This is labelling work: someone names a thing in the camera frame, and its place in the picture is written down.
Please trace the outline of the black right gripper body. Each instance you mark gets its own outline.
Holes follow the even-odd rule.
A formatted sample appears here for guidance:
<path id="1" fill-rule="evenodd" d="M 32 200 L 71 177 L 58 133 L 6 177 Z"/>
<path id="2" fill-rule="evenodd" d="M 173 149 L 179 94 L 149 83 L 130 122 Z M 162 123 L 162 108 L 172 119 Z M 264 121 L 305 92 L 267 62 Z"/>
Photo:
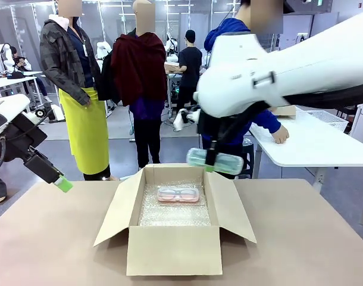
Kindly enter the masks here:
<path id="1" fill-rule="evenodd" d="M 206 135 L 213 140 L 223 137 L 224 133 L 230 126 L 230 118 L 216 118 L 200 111 L 198 120 L 198 134 Z"/>

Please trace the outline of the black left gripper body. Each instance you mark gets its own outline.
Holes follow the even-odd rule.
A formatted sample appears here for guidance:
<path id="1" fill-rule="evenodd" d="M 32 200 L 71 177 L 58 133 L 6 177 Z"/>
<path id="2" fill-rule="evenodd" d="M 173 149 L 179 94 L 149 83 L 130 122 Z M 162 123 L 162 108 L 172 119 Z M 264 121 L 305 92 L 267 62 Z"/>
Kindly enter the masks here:
<path id="1" fill-rule="evenodd" d="M 38 150 L 28 151 L 28 155 L 23 159 L 24 166 L 35 175 L 43 179 L 46 183 L 55 183 L 63 175 L 50 161 Z"/>

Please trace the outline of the person's left hand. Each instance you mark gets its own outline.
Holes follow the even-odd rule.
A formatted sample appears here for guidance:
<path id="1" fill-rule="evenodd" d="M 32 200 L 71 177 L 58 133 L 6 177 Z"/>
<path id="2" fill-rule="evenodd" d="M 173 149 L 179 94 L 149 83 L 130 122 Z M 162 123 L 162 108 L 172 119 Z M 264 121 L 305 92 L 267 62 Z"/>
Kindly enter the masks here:
<path id="1" fill-rule="evenodd" d="M 271 135 L 276 144 L 283 144 L 289 138 L 289 132 L 283 125 L 281 125 L 280 128 Z"/>

